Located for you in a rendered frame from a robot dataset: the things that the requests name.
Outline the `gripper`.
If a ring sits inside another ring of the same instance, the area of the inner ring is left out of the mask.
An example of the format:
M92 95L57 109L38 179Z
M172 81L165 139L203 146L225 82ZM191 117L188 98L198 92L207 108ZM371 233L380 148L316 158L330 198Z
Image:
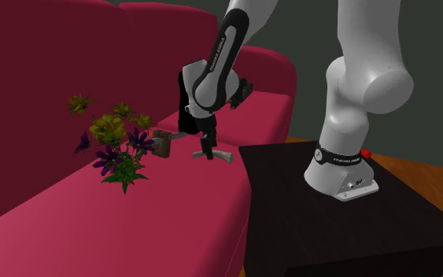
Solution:
M179 119L178 127L180 132L186 132L190 135L196 135L200 131L203 133L208 133L208 137L201 138L201 148L202 153L207 157L208 160L212 159L212 148L217 147L216 141L216 116L212 115L197 119L190 115L185 107L189 104L189 98L186 92L185 84L183 81L183 72L179 72L178 76L179 84Z

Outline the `grey curved tool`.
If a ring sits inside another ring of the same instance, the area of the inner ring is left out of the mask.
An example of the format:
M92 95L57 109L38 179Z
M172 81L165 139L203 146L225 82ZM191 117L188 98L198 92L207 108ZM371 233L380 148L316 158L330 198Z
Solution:
M217 157L219 159L226 161L228 164L231 164L232 161L234 160L234 154L228 153L225 151L213 150L212 155L214 157ZM202 151L197 151L197 152L192 153L191 157L195 158L195 157L202 157L202 156L206 156L206 153L203 153Z

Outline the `yellow and purple flower bouquet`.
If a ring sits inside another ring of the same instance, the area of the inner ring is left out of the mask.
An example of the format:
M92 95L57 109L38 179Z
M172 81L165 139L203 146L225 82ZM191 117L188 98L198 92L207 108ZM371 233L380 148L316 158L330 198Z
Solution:
M120 102L100 117L94 117L89 130L80 136L73 153L85 153L95 138L103 150L95 152L98 161L93 168L101 170L105 183L119 183L124 193L136 179L145 176L138 173L144 165L142 156L154 151L155 141L148 136L151 118L137 113L125 102Z

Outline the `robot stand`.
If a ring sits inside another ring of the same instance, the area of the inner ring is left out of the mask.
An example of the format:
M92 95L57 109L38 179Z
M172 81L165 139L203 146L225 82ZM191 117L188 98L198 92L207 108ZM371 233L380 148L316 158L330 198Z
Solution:
M443 212L376 162L379 189L339 201L304 178L314 142L243 146L247 277L442 277Z

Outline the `red sofa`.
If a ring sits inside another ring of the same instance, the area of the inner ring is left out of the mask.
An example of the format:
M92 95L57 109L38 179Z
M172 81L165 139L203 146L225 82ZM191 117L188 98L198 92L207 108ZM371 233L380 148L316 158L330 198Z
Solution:
M106 183L93 119L125 102L178 129L178 75L206 58L211 13L156 2L0 0L0 277L238 277L251 189L197 136Z

